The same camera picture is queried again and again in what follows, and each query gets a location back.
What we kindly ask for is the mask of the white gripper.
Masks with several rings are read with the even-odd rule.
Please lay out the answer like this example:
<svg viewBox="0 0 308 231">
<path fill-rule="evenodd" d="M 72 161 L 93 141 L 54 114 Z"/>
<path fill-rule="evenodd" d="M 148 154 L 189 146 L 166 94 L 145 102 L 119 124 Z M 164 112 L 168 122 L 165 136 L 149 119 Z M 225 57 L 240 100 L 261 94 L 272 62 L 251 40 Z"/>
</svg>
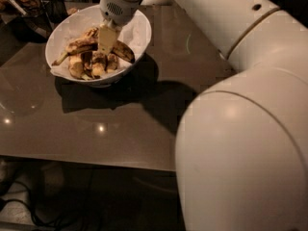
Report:
<svg viewBox="0 0 308 231">
<path fill-rule="evenodd" d="M 100 0 L 99 9 L 106 19 L 98 29 L 98 50 L 108 55 L 121 32 L 119 26 L 129 23 L 142 0 Z"/>
</svg>

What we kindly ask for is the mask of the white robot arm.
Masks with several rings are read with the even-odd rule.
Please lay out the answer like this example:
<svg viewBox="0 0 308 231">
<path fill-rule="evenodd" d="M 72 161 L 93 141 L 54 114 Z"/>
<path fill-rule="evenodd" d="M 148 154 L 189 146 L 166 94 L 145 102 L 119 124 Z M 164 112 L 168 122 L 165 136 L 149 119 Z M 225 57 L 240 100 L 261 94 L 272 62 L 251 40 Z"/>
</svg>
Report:
<svg viewBox="0 0 308 231">
<path fill-rule="evenodd" d="M 308 231 L 308 29 L 269 0 L 171 1 L 235 70 L 178 127 L 186 230 Z"/>
</svg>

